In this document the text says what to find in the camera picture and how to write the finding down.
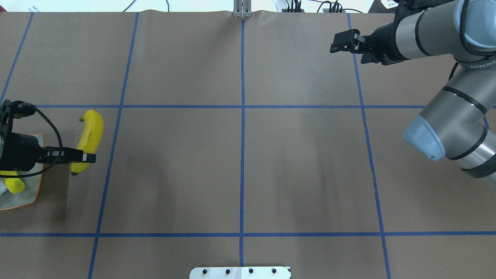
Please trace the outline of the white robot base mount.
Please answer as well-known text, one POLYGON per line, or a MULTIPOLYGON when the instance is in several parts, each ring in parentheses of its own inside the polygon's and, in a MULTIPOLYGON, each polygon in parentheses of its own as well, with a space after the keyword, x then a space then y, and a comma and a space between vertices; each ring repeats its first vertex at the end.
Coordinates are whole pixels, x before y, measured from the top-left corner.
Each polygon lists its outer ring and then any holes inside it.
POLYGON ((190 279, 291 279, 290 267, 198 267, 189 274, 190 279))

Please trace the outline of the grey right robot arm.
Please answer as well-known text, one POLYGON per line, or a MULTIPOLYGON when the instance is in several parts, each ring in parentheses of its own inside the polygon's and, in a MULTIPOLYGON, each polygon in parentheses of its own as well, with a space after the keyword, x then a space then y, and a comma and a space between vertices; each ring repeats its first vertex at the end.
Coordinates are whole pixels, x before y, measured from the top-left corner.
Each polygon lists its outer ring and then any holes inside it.
POLYGON ((453 161, 495 189, 496 137, 481 123, 495 106, 494 0, 399 0, 394 20, 362 36, 335 34, 330 53, 350 52, 361 63, 393 65, 452 55, 448 81, 403 132, 425 157, 453 161))

